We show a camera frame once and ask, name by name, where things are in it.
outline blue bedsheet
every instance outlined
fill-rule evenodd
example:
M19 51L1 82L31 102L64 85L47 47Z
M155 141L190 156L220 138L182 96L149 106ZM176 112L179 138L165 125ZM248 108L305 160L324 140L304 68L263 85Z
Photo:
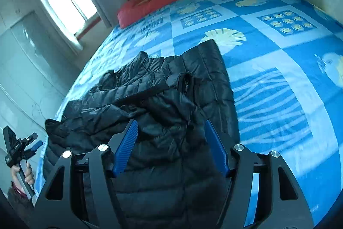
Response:
M317 224L343 186L343 27L308 2L178 0L126 29L116 27L56 119L68 101L139 51L153 58L181 55L208 39L216 41L227 67L242 144L259 153L280 151ZM41 160L37 192L43 183ZM254 176L247 222L254 217L257 189Z

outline dark sleeve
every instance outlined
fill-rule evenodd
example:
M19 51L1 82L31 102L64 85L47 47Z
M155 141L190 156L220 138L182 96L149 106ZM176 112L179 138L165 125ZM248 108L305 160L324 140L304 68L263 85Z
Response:
M11 187L8 190L8 202L12 208L20 216L20 218L27 224L30 225L30 216L33 212L32 202L26 197L26 195L20 194L17 190Z

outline metal bolt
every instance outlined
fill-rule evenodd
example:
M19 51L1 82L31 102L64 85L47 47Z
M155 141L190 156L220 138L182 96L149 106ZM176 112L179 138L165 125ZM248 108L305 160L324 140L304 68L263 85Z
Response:
M62 154L62 156L63 156L64 158L70 157L70 156L71 156L71 151L65 151L65 152Z
M108 149L108 146L106 144L102 144L98 147L98 150L100 151L106 151Z
M278 158L280 157L280 153L278 151L272 151L272 156Z
M244 150L244 147L243 147L243 145L241 145L241 144L236 144L236 145L234 146L234 148L235 148L236 151L242 151L242 150Z

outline red bracelet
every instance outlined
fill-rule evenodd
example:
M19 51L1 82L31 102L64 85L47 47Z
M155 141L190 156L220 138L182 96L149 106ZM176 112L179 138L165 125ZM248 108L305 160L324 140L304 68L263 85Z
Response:
M23 193L16 185L14 182L11 182L12 188L23 198L27 198L27 195Z

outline quilted jacket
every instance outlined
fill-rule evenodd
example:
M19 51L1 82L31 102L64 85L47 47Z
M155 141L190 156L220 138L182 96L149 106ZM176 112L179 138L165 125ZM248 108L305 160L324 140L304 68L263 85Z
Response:
M46 121L44 176L63 151L89 152L131 118L138 138L125 171L113 179L129 227L214 228L229 186L214 166L205 121L239 142L233 93L215 42L167 58L140 52L107 72L82 99L69 102L61 122ZM84 175L88 218L96 223L87 180Z

